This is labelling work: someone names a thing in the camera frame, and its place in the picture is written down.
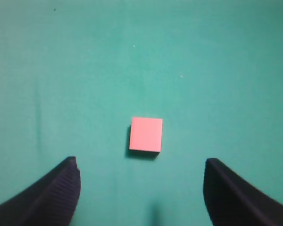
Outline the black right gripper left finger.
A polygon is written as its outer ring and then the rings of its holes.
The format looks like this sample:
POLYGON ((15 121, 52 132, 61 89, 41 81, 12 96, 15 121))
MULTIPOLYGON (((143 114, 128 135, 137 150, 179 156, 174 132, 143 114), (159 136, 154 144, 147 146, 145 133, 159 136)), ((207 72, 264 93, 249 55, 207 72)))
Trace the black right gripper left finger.
POLYGON ((68 226, 81 193, 76 157, 69 156, 16 196, 0 204, 0 226, 68 226))

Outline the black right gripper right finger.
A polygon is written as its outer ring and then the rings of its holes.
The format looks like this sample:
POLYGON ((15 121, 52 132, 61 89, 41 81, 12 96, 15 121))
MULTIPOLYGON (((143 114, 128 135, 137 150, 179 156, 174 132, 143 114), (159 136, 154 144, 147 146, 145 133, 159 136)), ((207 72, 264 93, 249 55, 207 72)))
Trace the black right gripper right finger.
POLYGON ((283 205, 217 158, 206 160, 203 197, 215 226, 283 226, 283 205))

